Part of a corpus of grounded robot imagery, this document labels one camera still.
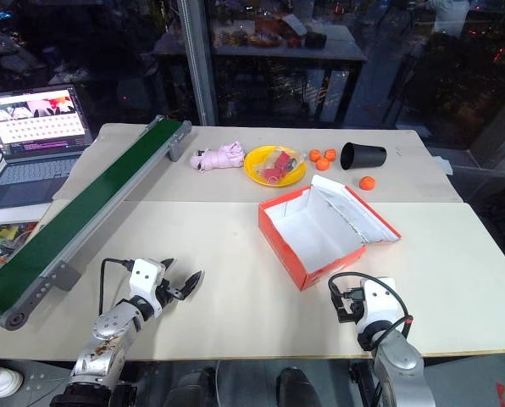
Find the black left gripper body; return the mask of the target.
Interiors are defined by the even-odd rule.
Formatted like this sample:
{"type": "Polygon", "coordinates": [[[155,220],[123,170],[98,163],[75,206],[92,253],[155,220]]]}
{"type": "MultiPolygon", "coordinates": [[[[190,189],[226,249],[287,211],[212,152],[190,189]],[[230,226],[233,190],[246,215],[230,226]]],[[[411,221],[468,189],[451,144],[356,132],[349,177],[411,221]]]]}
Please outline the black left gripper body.
{"type": "Polygon", "coordinates": [[[154,291],[154,314],[160,315],[162,310],[172,301],[181,301],[183,299],[183,292],[175,287],[171,287],[169,281],[163,278],[154,291]]]}

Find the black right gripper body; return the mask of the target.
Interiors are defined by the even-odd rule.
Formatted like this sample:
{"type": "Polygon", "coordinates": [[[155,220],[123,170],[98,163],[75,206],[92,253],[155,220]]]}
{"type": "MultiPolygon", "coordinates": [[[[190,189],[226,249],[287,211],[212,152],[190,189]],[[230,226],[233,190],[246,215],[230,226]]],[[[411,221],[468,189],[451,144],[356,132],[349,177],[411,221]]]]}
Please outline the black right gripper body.
{"type": "Polygon", "coordinates": [[[339,323],[358,323],[364,314],[364,290],[351,288],[344,293],[336,291],[336,316],[339,323]]]}

